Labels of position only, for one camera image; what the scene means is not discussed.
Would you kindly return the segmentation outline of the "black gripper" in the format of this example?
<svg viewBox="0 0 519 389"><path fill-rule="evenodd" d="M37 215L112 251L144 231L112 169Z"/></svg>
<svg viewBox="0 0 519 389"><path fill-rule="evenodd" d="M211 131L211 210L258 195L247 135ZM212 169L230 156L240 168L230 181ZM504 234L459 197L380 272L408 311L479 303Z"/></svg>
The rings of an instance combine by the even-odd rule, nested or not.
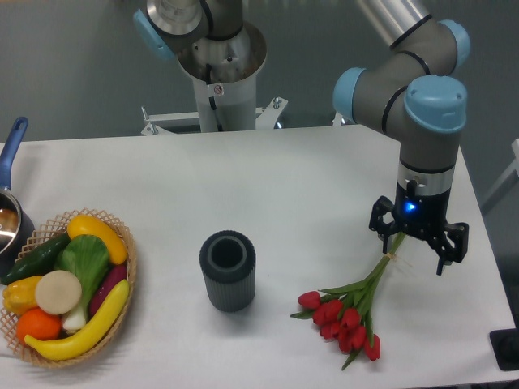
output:
<svg viewBox="0 0 519 389"><path fill-rule="evenodd" d="M431 196L408 196L406 189L397 184L395 204L380 196L373 204L369 229L383 242L382 251L389 252L390 238L401 231L418 239L429 241L437 253L436 275L441 276L446 266L461 263L468 251L470 227L465 222L446 222L450 190ZM393 217L389 222L386 216Z"/></svg>

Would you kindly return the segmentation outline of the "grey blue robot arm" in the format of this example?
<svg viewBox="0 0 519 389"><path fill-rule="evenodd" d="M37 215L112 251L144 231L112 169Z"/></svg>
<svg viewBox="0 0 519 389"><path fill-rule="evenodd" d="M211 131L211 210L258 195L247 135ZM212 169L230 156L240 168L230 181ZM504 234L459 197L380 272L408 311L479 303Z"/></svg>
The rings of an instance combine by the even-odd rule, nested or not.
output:
<svg viewBox="0 0 519 389"><path fill-rule="evenodd" d="M446 211L466 123L467 91L452 77L470 54L466 30L438 21L419 1L361 1L359 7L392 50L368 71L338 79L333 107L343 118L400 144L395 199L378 199L369 227L387 241L405 233L425 241L438 269L468 250L467 224ZM148 1L133 17L146 46L176 59L191 78L203 132L257 130L256 76L266 58L262 33L240 1Z"/></svg>

